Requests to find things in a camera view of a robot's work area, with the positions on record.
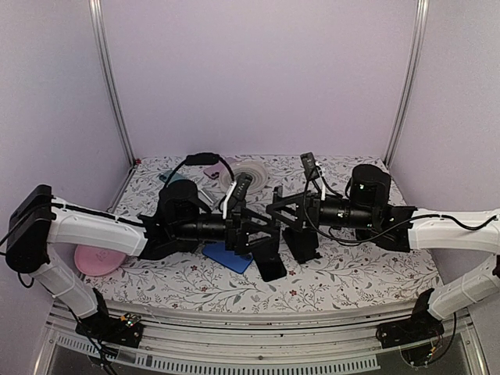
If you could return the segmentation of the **black clamp phone stand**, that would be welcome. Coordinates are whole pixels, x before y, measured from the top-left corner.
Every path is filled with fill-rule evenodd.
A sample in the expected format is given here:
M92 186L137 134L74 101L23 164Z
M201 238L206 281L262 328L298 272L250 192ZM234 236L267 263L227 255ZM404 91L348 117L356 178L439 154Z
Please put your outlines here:
M321 259L322 255L318 253L319 247L318 234L310 228L303 231L296 231L286 227L283 231L283 239L288 246L295 261L299 264L307 263L314 259Z

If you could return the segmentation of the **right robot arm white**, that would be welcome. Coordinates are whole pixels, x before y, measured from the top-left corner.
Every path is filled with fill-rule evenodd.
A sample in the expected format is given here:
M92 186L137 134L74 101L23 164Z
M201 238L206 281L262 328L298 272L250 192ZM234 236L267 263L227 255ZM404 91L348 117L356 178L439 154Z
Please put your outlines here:
M439 212L389 202L391 176L377 166L360 164L352 170L347 195L325 191L277 195L267 213L285 224L300 242L313 232L340 245L373 243L383 250L467 250L487 258L461 277L421 293L404 334L421 340L460 309L499 291L499 211Z

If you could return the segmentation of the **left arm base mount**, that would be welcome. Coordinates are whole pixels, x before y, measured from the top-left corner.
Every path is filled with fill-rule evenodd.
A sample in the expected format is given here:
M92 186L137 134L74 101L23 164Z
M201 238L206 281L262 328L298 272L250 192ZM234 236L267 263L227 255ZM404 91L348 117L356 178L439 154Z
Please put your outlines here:
M97 312L87 318L77 318L76 333L97 341L138 348L145 328L141 316L126 312L120 317L112 317L102 294L95 288L93 292L97 298Z

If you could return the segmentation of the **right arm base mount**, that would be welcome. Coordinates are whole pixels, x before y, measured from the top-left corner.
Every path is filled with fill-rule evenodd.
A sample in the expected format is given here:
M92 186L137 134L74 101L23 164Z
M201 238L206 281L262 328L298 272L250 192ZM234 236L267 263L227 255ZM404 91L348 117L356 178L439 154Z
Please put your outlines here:
M445 332L441 320L429 312L430 295L433 288L423 292L414 305L409 318L381 323L377 326L376 339L382 348L393 348L431 339Z

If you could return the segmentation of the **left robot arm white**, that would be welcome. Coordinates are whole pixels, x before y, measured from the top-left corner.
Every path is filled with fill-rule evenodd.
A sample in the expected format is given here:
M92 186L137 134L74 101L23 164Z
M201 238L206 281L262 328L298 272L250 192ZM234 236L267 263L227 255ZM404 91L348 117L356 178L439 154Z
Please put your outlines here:
M153 216L137 219L94 211L55 197L48 185L37 186L11 215L2 239L7 266L38 281L65 303L100 339L116 333L97 292L84 285L53 249L54 244L86 245L143 260L161 260L191 252L203 242L222 242L236 255L252 255L265 282L285 276L278 254L275 220L245 206L250 180L235 181L216 214L199 198L191 180L176 180L159 192Z

